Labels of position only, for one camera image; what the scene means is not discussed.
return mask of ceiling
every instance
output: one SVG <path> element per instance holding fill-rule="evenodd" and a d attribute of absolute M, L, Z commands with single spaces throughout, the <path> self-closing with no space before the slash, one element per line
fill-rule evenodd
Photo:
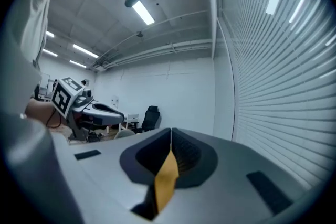
<path fill-rule="evenodd" d="M 149 49 L 209 39 L 209 0 L 142 0 L 155 23 L 147 26 L 124 0 L 51 0 L 46 49 L 93 69 Z M 77 44 L 98 59 L 73 49 Z"/>

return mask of gray chair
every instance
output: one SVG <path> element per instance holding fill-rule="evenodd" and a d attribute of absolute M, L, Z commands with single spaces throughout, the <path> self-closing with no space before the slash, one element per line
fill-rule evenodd
<path fill-rule="evenodd" d="M 124 138 L 131 135 L 135 135 L 135 133 L 131 130 L 121 130 L 120 132 L 117 133 L 114 139 Z"/>

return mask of wooden floor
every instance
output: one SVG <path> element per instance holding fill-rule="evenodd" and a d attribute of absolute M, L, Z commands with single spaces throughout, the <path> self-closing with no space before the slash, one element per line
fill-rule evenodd
<path fill-rule="evenodd" d="M 61 125 L 59 128 L 56 128 L 56 129 L 49 129 L 51 132 L 54 132 L 54 133 L 60 133 L 62 135 L 64 135 L 64 137 L 67 139 L 68 141 L 68 144 L 69 145 L 80 145 L 80 144 L 84 144 L 86 143 L 86 141 L 75 141 L 75 140 L 68 140 L 68 137 L 71 135 L 72 133 L 72 130 L 65 126 L 65 125 Z M 96 130 L 95 131 L 97 134 L 98 133 L 101 133 L 103 134 L 103 137 L 101 138 L 101 141 L 108 141 L 108 140 L 113 140 L 114 137 L 116 136 L 118 130 L 114 130 L 112 128 L 110 128 L 110 132 L 107 133 L 106 132 L 106 129 L 105 130 Z"/>

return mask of chair backrest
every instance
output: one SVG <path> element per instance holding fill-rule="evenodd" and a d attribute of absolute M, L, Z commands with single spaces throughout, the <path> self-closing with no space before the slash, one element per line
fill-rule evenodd
<path fill-rule="evenodd" d="M 139 114 L 128 114 L 126 119 L 126 129 L 129 123 L 138 122 L 139 121 Z"/>
<path fill-rule="evenodd" d="M 141 125 L 144 131 L 155 129 L 157 120 L 160 117 L 160 112 L 157 110 L 157 106 L 151 105 L 146 111 L 145 118 Z"/>
<path fill-rule="evenodd" d="M 124 138 L 127 136 L 135 135 L 135 133 L 132 130 L 121 130 L 117 133 L 114 139 Z"/>

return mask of yellow strip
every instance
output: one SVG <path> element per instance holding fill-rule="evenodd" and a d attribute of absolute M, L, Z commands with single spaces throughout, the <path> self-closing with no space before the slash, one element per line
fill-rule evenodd
<path fill-rule="evenodd" d="M 176 179 L 179 177 L 176 158 L 170 150 L 166 160 L 155 177 L 154 188 L 158 213 L 173 197 Z"/>

